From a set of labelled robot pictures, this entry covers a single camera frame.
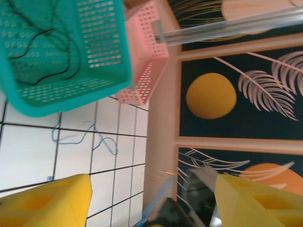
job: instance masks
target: palm leaf drawing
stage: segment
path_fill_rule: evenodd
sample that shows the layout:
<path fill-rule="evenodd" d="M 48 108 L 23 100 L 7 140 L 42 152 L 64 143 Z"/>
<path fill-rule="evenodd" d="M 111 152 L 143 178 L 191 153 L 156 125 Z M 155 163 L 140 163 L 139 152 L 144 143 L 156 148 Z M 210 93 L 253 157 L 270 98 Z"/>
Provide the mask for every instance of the palm leaf drawing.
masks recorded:
<path fill-rule="evenodd" d="M 268 112 L 277 111 L 297 121 L 294 116 L 294 97 L 279 85 L 272 75 L 259 70 L 241 74 L 238 81 L 239 91 L 243 92 L 258 110 L 261 111 L 262 107 Z"/>
<path fill-rule="evenodd" d="M 303 96 L 303 51 L 283 55 L 271 65 L 272 75 L 294 94 L 299 89 Z"/>

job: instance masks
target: metal rod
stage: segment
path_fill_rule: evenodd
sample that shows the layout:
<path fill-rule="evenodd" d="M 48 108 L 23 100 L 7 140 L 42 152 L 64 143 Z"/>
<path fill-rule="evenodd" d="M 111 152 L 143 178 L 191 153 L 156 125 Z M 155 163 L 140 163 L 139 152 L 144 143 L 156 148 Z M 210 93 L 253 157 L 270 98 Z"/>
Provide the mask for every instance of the metal rod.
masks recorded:
<path fill-rule="evenodd" d="M 288 27 L 303 23 L 303 7 L 293 7 L 272 13 L 221 21 L 155 35 L 158 43 L 168 46 L 245 34 L 252 31 Z"/>

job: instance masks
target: white tile floor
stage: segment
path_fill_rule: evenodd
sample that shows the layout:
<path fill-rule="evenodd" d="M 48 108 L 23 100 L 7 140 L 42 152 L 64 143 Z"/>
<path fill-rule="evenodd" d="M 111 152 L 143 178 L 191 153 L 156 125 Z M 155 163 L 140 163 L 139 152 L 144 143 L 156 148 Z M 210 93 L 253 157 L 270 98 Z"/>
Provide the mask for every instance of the white tile floor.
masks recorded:
<path fill-rule="evenodd" d="M 97 132 L 80 144 L 56 144 L 51 139 L 58 114 L 26 117 L 0 94 L 0 197 L 71 175 L 90 174 L 93 197 L 86 227 L 131 227 L 140 219 L 147 136 L 148 107 L 121 105 L 112 97 L 63 113 L 54 136 L 77 142 L 96 123 L 103 137 L 118 143 L 112 155 Z M 107 140 L 112 150 L 115 145 Z"/>

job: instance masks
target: pink plastic basket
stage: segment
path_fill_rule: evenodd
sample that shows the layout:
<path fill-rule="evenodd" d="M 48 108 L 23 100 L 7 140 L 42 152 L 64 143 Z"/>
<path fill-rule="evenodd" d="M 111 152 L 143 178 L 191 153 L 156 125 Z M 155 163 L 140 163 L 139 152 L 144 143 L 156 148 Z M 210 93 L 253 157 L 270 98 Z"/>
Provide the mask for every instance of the pink plastic basket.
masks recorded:
<path fill-rule="evenodd" d="M 155 41 L 151 23 L 159 19 L 154 0 L 126 13 L 129 51 L 135 91 L 130 88 L 116 94 L 120 103 L 145 105 L 154 91 L 168 61 L 166 44 Z"/>

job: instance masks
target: teal plastic basket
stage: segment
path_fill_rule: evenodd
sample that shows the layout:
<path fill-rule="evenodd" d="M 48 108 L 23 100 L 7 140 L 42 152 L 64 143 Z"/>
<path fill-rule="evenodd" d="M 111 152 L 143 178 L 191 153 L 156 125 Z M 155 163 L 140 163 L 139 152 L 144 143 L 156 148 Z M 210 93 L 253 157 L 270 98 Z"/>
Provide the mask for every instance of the teal plastic basket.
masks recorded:
<path fill-rule="evenodd" d="M 117 93 L 132 80 L 122 0 L 0 0 L 0 62 L 1 89 L 29 116 Z"/>

